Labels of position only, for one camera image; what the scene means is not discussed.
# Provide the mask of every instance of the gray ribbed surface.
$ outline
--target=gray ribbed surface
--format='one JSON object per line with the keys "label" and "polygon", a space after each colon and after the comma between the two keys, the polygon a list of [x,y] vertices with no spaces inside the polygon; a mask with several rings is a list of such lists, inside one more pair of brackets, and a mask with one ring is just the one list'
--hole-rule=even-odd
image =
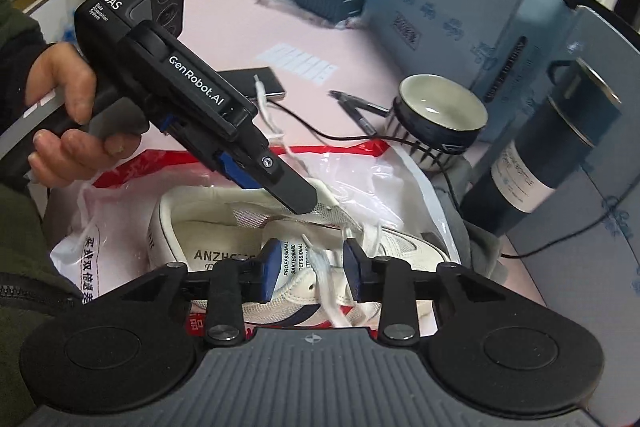
{"label": "gray ribbed surface", "polygon": [[[321,337],[309,343],[305,337]],[[258,330],[213,349],[193,378],[143,409],[109,417],[39,409],[25,427],[595,427],[583,412],[515,421],[476,412],[431,379],[418,356],[365,330]]]}

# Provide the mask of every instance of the thermos bottle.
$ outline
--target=thermos bottle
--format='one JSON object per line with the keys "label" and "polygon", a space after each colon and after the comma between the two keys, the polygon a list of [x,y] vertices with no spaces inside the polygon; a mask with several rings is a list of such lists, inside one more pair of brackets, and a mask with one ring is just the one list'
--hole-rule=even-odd
{"label": "thermos bottle", "polygon": [[[556,70],[567,68],[556,82]],[[620,100],[581,58],[552,62],[556,84],[462,201],[465,220],[495,235],[546,200],[620,116]]]}

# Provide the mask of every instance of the black cuff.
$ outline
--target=black cuff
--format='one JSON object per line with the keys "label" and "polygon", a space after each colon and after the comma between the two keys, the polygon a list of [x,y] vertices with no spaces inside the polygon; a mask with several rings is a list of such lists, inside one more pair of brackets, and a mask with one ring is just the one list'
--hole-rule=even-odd
{"label": "black cuff", "polygon": [[36,29],[19,34],[0,49],[0,134],[27,110],[24,89],[29,71],[48,47]]}

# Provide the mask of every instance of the black cable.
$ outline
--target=black cable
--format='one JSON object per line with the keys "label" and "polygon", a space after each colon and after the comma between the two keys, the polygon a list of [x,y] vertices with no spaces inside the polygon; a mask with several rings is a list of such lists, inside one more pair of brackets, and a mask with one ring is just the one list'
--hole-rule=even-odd
{"label": "black cable", "polygon": [[[273,105],[276,105],[276,107],[278,107],[281,110],[283,110],[284,112],[286,112],[289,116],[292,116],[293,118],[298,120],[302,125],[304,125],[312,133],[315,133],[318,136],[326,138],[327,140],[343,140],[343,141],[347,141],[348,140],[348,141],[352,141],[352,140],[369,140],[369,139],[372,139],[372,138],[377,138],[377,139],[381,139],[381,140],[389,140],[389,141],[394,141],[394,142],[398,142],[398,143],[404,143],[404,144],[411,145],[411,146],[414,145],[414,143],[409,142],[407,140],[402,140],[402,139],[399,139],[399,138],[395,138],[393,136],[382,136],[380,134],[376,134],[374,136],[331,136],[329,134],[326,134],[326,133],[316,129],[310,123],[308,123],[307,121],[303,120],[303,118],[299,117],[296,113],[294,113],[290,109],[287,109],[283,105],[281,105],[281,104],[279,104],[277,102],[273,102],[273,100],[270,100],[269,102],[273,103]],[[417,150],[420,150],[422,152],[427,153],[434,160],[434,162],[436,162],[436,165],[440,168],[440,171],[444,175],[444,179],[447,182],[447,187],[449,188],[449,194],[451,195],[451,200],[453,201],[453,204],[454,204],[456,210],[458,211],[458,213],[460,214],[460,216],[462,216],[462,213],[460,212],[460,206],[459,206],[458,201],[456,199],[456,195],[453,192],[453,185],[451,184],[451,181],[449,180],[449,175],[446,173],[445,169],[442,167],[442,164],[440,163],[440,161],[436,158],[436,156],[431,154],[431,152],[429,152],[424,147],[418,147]],[[555,245],[558,245],[559,243],[564,243],[564,241],[568,241],[569,239],[573,239],[574,237],[577,237],[579,235],[582,235],[585,232],[588,232],[591,229],[594,229],[600,223],[602,223],[605,219],[607,219],[607,217],[609,217],[613,212],[615,212],[615,210],[620,206],[620,204],[622,204],[623,201],[626,200],[628,195],[636,187],[638,187],[638,184],[640,184],[640,174],[638,174],[638,176],[636,176],[633,179],[633,181],[631,181],[631,184],[622,193],[622,195],[620,196],[620,199],[615,204],[611,205],[609,207],[609,210],[607,210],[607,212],[602,214],[602,216],[600,216],[598,219],[596,219],[596,221],[593,221],[592,223],[588,224],[586,227],[583,227],[580,230],[576,230],[575,232],[569,233],[567,235],[563,235],[562,237],[559,237],[558,239],[555,239],[553,241],[550,241],[549,243],[546,243],[546,245],[543,245],[540,248],[536,248],[535,250],[527,252],[527,253],[524,253],[522,255],[509,255],[509,254],[503,253],[503,254],[501,254],[501,257],[504,257],[505,259],[524,259],[526,257],[531,257],[532,255],[538,254],[538,253],[542,252],[543,250],[546,250],[547,248],[550,248],[550,247],[553,247]]]}
{"label": "black cable", "polygon": [[[388,140],[388,141],[392,141],[392,142],[403,143],[403,144],[410,145],[412,147],[415,146],[414,142],[410,142],[408,140],[403,140],[401,138],[396,138],[394,136],[384,136],[382,134],[377,134],[377,133],[374,134],[373,136],[368,136],[368,135],[363,135],[363,136],[331,136],[330,134],[324,133],[324,132],[320,131],[319,129],[316,129],[313,125],[308,123],[308,121],[304,120],[302,117],[300,117],[299,115],[294,113],[292,110],[284,107],[282,104],[280,104],[278,102],[274,102],[273,100],[269,100],[269,103],[273,103],[273,105],[275,105],[277,108],[281,109],[282,111],[287,113],[289,116],[292,116],[293,118],[298,120],[302,125],[304,125],[312,133],[317,134],[318,136],[321,136],[322,138],[326,138],[327,140],[354,141],[354,140],[371,140],[371,139],[375,138],[375,139],[379,139],[379,140]],[[453,185],[451,184],[451,180],[449,179],[449,175],[447,174],[447,171],[442,166],[442,163],[440,163],[440,160],[438,158],[436,158],[436,156],[434,156],[431,153],[431,151],[426,149],[425,147],[418,146],[418,147],[415,148],[415,150],[424,152],[427,156],[429,156],[436,163],[436,165],[440,169],[440,172],[442,172],[442,174],[444,175],[444,180],[447,182],[447,188],[449,189],[449,194],[451,196],[451,201],[453,201],[453,206],[455,207],[457,213],[462,215],[462,213],[460,213],[460,205],[458,204],[458,200],[456,199],[456,194],[453,191]]]}
{"label": "black cable", "polygon": [[631,192],[634,190],[634,188],[638,187],[639,183],[640,183],[640,174],[638,174],[638,176],[636,176],[634,178],[634,180],[631,182],[631,184],[622,193],[622,195],[620,196],[620,199],[615,204],[612,204],[609,207],[609,210],[607,210],[607,212],[602,214],[602,216],[600,216],[598,219],[596,219],[592,223],[588,224],[586,227],[583,227],[580,230],[576,230],[575,232],[569,233],[567,235],[563,235],[562,237],[559,237],[558,239],[555,239],[553,241],[550,241],[549,243],[546,243],[546,245],[543,245],[540,248],[536,248],[533,251],[530,251],[530,252],[527,252],[527,253],[523,253],[522,255],[508,255],[506,253],[503,253],[502,257],[504,257],[506,259],[524,259],[526,257],[531,257],[532,255],[540,253],[540,252],[542,252],[543,250],[546,250],[549,247],[553,247],[554,245],[558,245],[559,243],[564,243],[564,241],[568,241],[569,239],[573,239],[574,237],[577,237],[577,236],[579,236],[579,235],[581,235],[581,234],[583,234],[585,232],[588,232],[591,229],[594,229],[600,223],[602,223],[605,219],[607,219],[607,217],[609,217],[620,206],[620,204],[622,204],[622,202],[626,200],[626,197],[628,197],[628,195],[631,194]]}

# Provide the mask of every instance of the shoe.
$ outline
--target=shoe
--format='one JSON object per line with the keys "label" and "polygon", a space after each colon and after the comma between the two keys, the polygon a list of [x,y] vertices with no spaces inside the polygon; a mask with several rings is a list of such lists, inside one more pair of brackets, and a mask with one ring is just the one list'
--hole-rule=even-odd
{"label": "shoe", "polygon": [[[377,329],[379,303],[356,303],[342,269],[342,243],[354,237],[367,256],[388,255],[414,270],[435,271],[448,261],[438,248],[386,227],[360,225],[320,181],[311,214],[292,214],[263,188],[175,187],[153,211],[148,229],[152,267],[180,261],[190,271],[208,270],[236,255],[256,257],[269,239],[282,242],[282,261],[271,301],[246,303],[251,325],[280,327],[368,326]],[[204,308],[206,302],[198,301]],[[431,301],[418,302],[418,315]]]}

